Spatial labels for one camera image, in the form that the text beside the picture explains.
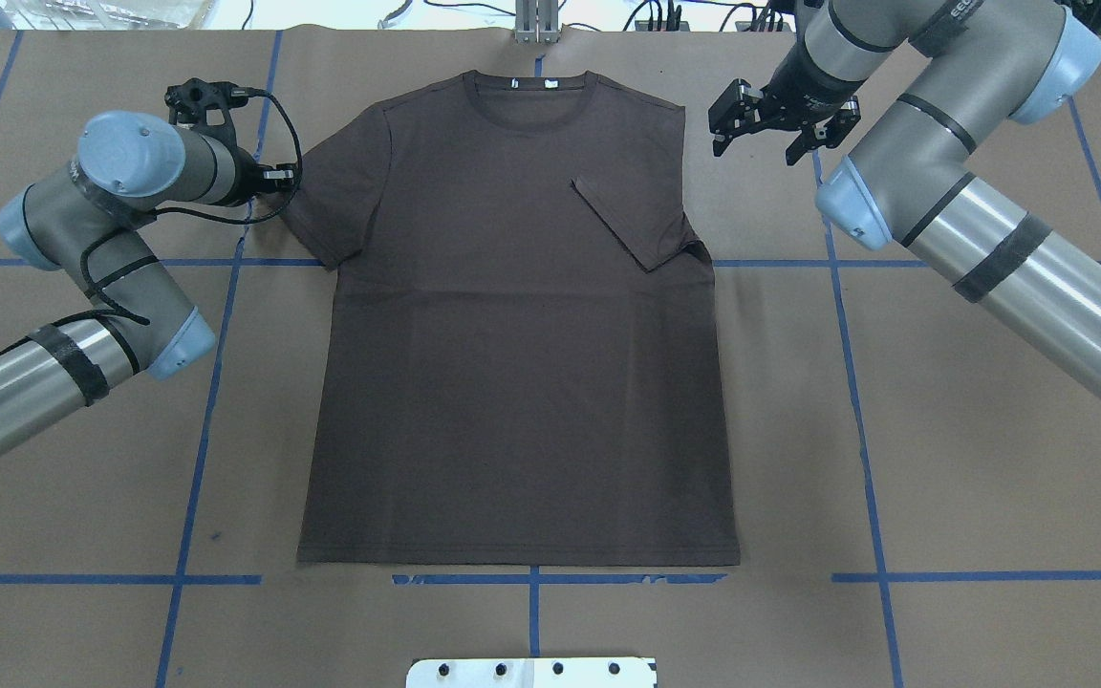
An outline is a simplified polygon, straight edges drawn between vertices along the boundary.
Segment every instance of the shirt neckline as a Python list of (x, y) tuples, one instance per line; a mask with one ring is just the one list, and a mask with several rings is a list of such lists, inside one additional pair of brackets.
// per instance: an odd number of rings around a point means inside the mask
[[(471, 69), (461, 75), (461, 77), (464, 90), (467, 92), (467, 100), (470, 101), (473, 112), (478, 112), (480, 117), (495, 127), (509, 131), (525, 132), (526, 134), (554, 131), (566, 127), (569, 122), (580, 117), (585, 112), (585, 109), (589, 108), (589, 103), (593, 99), (593, 92), (598, 90), (598, 75), (589, 70), (578, 76), (568, 77), (509, 77), (484, 75), (478, 73), (477, 69)], [(571, 112), (565, 112), (559, 118), (542, 122), (523, 123), (495, 117), (492, 110), (489, 109), (489, 106), (483, 103), (482, 97), (478, 96), (478, 87), (480, 86), (502, 88), (502, 90), (547, 90), (546, 81), (558, 81), (560, 90), (584, 90), (584, 97), (576, 101), (576, 108), (573, 108)]]

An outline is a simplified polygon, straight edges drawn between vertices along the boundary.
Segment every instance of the shirt sleeve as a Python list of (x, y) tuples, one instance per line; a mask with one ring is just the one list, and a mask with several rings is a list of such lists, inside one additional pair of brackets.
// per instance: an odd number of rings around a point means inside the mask
[(372, 105), (303, 160), (301, 189), (280, 215), (328, 269), (367, 244), (390, 160), (384, 110)]

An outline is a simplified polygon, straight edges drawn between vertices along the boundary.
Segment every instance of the white bracket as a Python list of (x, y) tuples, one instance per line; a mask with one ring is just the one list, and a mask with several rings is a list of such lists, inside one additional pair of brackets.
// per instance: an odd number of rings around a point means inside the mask
[(656, 688), (650, 657), (537, 657), (421, 660), (406, 688)]
[(558, 0), (516, 0), (516, 43), (559, 43)]

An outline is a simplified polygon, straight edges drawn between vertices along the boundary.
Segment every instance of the fabric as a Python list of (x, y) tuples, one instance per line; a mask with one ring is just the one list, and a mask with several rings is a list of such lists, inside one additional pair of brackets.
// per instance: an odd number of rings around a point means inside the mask
[(284, 214), (337, 269), (302, 561), (738, 563), (685, 109), (467, 73), (372, 105)]

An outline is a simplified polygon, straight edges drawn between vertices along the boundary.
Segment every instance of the robotic arm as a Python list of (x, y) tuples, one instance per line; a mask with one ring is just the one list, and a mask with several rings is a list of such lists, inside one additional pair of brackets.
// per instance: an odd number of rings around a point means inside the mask
[(1098, 36), (1053, 0), (796, 9), (798, 42), (767, 86), (739, 79), (709, 110), (715, 154), (765, 129), (800, 131), (789, 164), (833, 149), (860, 117), (853, 92), (907, 40), (930, 65), (826, 179), (818, 209), (868, 249), (898, 241), (1101, 400), (1101, 265), (964, 168), (1004, 119), (1039, 121), (1079, 90)]
[[(246, 223), (184, 208), (190, 200), (240, 206), (258, 193), (296, 190), (294, 164), (258, 164), (236, 145), (230, 110), (268, 91), (189, 79), (165, 96), (170, 121), (143, 112), (101, 112), (78, 154), (26, 187), (0, 212), (0, 236), (36, 269), (65, 270), (94, 309), (40, 327), (0, 352), (0, 456), (58, 419), (108, 395), (140, 371), (164, 380), (214, 348), (215, 335), (137, 229), (159, 214)], [(224, 122), (210, 125), (209, 110)]]

